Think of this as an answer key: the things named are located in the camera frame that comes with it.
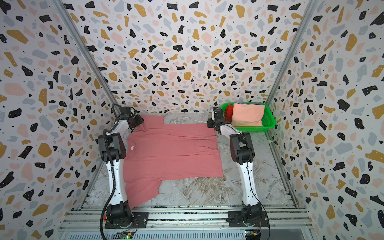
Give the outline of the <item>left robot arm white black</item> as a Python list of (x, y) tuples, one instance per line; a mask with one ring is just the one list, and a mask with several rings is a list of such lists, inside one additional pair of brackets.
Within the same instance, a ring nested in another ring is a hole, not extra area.
[(123, 135), (127, 130), (133, 131), (143, 122), (143, 118), (139, 115), (118, 116), (112, 128), (103, 130), (103, 134), (98, 137), (99, 151), (107, 167), (110, 189), (109, 197), (102, 210), (101, 230), (104, 228), (132, 229), (139, 227), (140, 222), (135, 219), (129, 207), (125, 190), (123, 167), (127, 148), (123, 141)]

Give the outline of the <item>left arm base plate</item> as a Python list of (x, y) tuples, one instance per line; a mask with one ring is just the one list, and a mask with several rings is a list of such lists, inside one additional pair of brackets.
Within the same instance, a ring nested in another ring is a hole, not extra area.
[(117, 229), (117, 230), (130, 230), (133, 231), (135, 229), (145, 229), (147, 227), (149, 213), (148, 212), (133, 212), (133, 220), (126, 227), (115, 226), (110, 222), (104, 222), (105, 229)]

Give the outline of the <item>purple grey t shirt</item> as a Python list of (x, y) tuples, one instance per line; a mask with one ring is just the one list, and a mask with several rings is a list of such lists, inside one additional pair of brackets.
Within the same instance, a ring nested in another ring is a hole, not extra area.
[(239, 105), (263, 105), (262, 103), (237, 103)]

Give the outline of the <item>left green circuit board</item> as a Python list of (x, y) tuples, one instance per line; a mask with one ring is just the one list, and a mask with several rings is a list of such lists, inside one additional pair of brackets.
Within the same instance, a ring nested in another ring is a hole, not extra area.
[(119, 232), (113, 236), (113, 240), (132, 240), (134, 234), (134, 232)]

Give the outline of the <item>aluminium rail frame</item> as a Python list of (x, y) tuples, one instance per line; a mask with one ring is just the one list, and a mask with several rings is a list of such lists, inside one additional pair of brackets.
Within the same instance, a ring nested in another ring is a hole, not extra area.
[[(304, 209), (290, 205), (267, 206), (269, 227), (231, 228), (229, 211), (239, 207), (140, 207), (148, 212), (145, 229), (103, 229), (105, 239), (119, 232), (134, 232), (133, 240), (245, 240), (245, 231), (261, 231), (261, 240), (315, 240), (314, 228)], [(70, 211), (59, 227), (59, 240), (101, 240), (100, 208)]]

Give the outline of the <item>peach folded t shirt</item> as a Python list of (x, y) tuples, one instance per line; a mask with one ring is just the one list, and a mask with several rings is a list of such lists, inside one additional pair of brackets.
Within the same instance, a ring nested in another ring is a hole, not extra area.
[(261, 127), (264, 105), (234, 104), (231, 124), (234, 127)]

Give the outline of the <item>dusty pink t shirt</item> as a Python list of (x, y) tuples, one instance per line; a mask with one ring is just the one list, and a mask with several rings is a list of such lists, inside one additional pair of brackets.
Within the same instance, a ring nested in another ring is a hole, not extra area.
[(164, 116), (143, 116), (127, 137), (123, 177), (130, 208), (159, 194), (166, 180), (223, 176), (216, 131), (206, 124), (165, 124)]

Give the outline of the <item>green plastic basket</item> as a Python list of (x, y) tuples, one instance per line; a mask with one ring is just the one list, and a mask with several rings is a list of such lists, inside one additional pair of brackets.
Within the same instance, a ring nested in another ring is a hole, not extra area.
[[(221, 106), (221, 109), (225, 113), (225, 109), (227, 105), (234, 105), (236, 103), (226, 103)], [(264, 111), (264, 116), (262, 118), (263, 125), (261, 127), (233, 127), (241, 132), (250, 132), (250, 133), (262, 133), (266, 132), (268, 129), (271, 129), (275, 126), (276, 122), (275, 119), (272, 115), (272, 112), (270, 111), (269, 107), (265, 104), (265, 111)]]

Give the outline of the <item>left corner aluminium post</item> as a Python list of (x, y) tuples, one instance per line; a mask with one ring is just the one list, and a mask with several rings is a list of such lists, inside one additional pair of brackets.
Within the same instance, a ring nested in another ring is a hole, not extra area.
[(98, 65), (96, 64), (95, 60), (93, 59), (92, 55), (90, 54), (90, 51), (88, 50), (87, 45), (84, 43), (84, 41), (81, 37), (81, 34), (79, 33), (76, 25), (74, 24), (74, 21), (70, 17), (70, 14), (67, 12), (67, 9), (65, 8), (63, 1), (52, 1), (52, 4), (53, 4), (56, 12), (60, 16), (60, 18), (63, 20), (68, 31), (72, 35), (73, 40), (77, 44), (81, 54), (85, 58), (91, 71), (96, 75), (96, 78), (99, 81), (99, 83), (101, 84), (106, 96), (110, 100), (111, 105), (117, 105), (118, 104), (117, 100), (115, 99), (114, 95), (112, 94), (112, 91), (111, 91), (110, 87), (108, 86), (108, 83), (106, 82), (100, 69), (98, 68)]

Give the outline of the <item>right circuit board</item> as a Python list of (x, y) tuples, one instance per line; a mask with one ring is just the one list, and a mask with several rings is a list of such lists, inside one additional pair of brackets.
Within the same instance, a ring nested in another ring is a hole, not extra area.
[(261, 239), (261, 231), (245, 231), (246, 240), (260, 240)]

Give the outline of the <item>corner aluminium post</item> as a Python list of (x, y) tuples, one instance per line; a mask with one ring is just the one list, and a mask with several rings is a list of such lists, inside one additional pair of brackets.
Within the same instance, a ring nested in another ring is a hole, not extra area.
[(111, 105), (117, 105), (118, 104), (117, 100), (115, 99), (114, 95), (112, 94), (112, 91), (111, 91), (110, 87), (108, 86), (108, 83), (106, 82), (100, 69), (98, 68), (98, 65), (96, 64), (95, 60), (93, 59), (92, 55), (90, 54), (90, 51), (88, 50), (87, 45), (84, 43), (84, 41), (81, 37), (81, 34), (79, 33), (76, 25), (74, 24), (74, 21), (70, 17), (70, 14), (67, 12), (67, 9), (65, 8), (63, 1), (52, 1), (52, 4), (53, 4), (56, 12), (60, 16), (60, 18), (63, 20), (68, 31), (72, 35), (73, 40), (77, 44), (81, 54), (85, 58), (91, 71), (96, 75), (96, 78), (99, 81), (99, 83), (101, 84), (106, 96), (110, 100)]
[(283, 78), (286, 74), (286, 71), (288, 70), (288, 67), (290, 65), (291, 60), (293, 59), (296, 50), (298, 49), (299, 43), (306, 31), (306, 28), (308, 26), (308, 23), (310, 21), (311, 16), (313, 15), (319, 1), (318, 0), (310, 0), (308, 3), (308, 6), (304, 12), (303, 19), (300, 22), (300, 25), (298, 27), (297, 33), (295, 34), (293, 41), (290, 45), (290, 48), (286, 54), (286, 57), (283, 61), (282, 67), (279, 70), (279, 73), (277, 75), (276, 81), (274, 85), (271, 88), (270, 94), (266, 100), (266, 105), (269, 107), (273, 104), (274, 101), (274, 95), (278, 91), (278, 87), (283, 81)]

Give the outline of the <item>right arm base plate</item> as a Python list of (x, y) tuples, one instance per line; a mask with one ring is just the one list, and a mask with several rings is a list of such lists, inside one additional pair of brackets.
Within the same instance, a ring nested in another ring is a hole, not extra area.
[(266, 211), (262, 211), (259, 216), (249, 216), (246, 219), (241, 211), (229, 211), (227, 222), (231, 228), (258, 228), (258, 227), (269, 227), (269, 220)]

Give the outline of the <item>right corner aluminium post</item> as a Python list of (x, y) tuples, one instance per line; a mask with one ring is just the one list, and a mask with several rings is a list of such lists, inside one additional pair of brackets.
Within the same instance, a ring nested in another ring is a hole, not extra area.
[(291, 60), (293, 59), (296, 50), (298, 49), (299, 43), (306, 31), (306, 28), (308, 26), (308, 23), (310, 21), (311, 16), (313, 15), (319, 1), (318, 0), (310, 0), (308, 3), (308, 6), (304, 12), (303, 19), (300, 22), (300, 25), (298, 27), (297, 33), (295, 34), (293, 41), (290, 45), (290, 48), (286, 54), (286, 57), (283, 61), (282, 67), (279, 70), (279, 73), (277, 75), (276, 81), (274, 85), (271, 88), (270, 94), (266, 100), (266, 105), (269, 107), (273, 104), (274, 101), (274, 95), (278, 91), (278, 87), (283, 81), (283, 78), (286, 74), (286, 71), (288, 70), (288, 67), (290, 65)]

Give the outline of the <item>red t shirt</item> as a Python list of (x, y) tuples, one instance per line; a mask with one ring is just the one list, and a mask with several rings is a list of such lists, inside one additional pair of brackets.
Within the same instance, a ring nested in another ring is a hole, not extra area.
[(225, 109), (225, 120), (226, 122), (231, 123), (233, 118), (233, 112), (234, 112), (234, 106), (233, 105), (227, 105)]

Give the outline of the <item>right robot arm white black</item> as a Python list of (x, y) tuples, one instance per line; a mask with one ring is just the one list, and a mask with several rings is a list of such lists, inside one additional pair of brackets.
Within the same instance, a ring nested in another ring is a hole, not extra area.
[(240, 132), (225, 119), (208, 119), (207, 127), (215, 129), (218, 134), (228, 138), (230, 154), (241, 177), (242, 184), (242, 221), (246, 226), (254, 226), (261, 222), (263, 206), (256, 191), (253, 163), (255, 150), (248, 132)]

